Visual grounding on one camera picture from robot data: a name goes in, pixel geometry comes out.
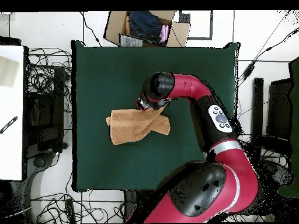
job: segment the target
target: white desk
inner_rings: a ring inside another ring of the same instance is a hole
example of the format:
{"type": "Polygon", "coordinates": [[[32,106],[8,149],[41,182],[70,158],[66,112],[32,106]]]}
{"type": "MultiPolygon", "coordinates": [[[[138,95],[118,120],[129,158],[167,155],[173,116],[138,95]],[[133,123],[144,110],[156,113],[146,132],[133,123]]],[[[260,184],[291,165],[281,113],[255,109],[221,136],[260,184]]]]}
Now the white desk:
{"type": "Polygon", "coordinates": [[[0,45],[0,56],[20,63],[13,87],[0,86],[0,129],[18,117],[0,135],[0,180],[22,180],[23,51],[22,46],[0,45]]]}

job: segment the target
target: circular button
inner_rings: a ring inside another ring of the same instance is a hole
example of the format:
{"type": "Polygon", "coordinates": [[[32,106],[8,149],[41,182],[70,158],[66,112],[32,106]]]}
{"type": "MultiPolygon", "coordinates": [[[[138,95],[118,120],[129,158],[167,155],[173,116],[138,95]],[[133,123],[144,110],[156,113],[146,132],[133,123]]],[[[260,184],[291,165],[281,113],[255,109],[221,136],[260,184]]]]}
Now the circular button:
{"type": "Polygon", "coordinates": [[[223,114],[218,114],[216,116],[216,121],[219,122],[219,123],[226,123],[227,122],[227,118],[225,115],[223,114]]]}

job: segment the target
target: green table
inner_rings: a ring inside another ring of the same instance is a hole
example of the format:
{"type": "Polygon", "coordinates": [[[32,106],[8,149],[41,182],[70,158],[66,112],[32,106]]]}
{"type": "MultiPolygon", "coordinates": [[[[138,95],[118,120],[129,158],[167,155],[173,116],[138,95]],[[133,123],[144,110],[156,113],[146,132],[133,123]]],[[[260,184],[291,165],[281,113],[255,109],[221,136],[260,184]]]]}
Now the green table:
{"type": "Polygon", "coordinates": [[[174,101],[162,112],[170,120],[169,136],[152,131],[141,141],[114,146],[105,118],[111,110],[135,109],[145,78],[155,71],[201,76],[232,115],[237,49],[237,43],[223,49],[86,48],[72,41],[77,98],[73,152],[78,160],[73,188],[153,190],[180,165],[202,160],[186,100],[174,101]]]}

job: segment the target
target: red robot arm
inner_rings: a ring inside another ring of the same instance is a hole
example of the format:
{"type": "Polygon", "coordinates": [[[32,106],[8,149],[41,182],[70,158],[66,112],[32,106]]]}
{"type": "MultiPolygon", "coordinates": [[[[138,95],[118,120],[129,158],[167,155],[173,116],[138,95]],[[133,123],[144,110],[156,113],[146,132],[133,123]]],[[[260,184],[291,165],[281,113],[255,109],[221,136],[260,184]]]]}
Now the red robot arm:
{"type": "Polygon", "coordinates": [[[220,212],[241,212],[256,197],[258,181],[230,122],[199,78],[157,72],[142,87],[139,109],[158,109],[177,97],[190,112],[205,162],[189,162],[168,178],[127,222],[205,222],[220,212]]]}

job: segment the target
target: brown towel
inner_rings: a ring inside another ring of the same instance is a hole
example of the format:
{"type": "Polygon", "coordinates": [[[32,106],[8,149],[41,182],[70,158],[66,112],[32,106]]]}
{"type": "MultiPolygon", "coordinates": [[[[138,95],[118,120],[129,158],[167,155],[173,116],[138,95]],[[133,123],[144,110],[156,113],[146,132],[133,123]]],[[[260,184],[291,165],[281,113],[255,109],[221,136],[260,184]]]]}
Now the brown towel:
{"type": "Polygon", "coordinates": [[[110,137],[114,145],[135,142],[143,139],[151,131],[168,135],[171,129],[168,117],[160,115],[164,108],[157,111],[137,109],[112,110],[106,118],[110,126],[110,137]]]}

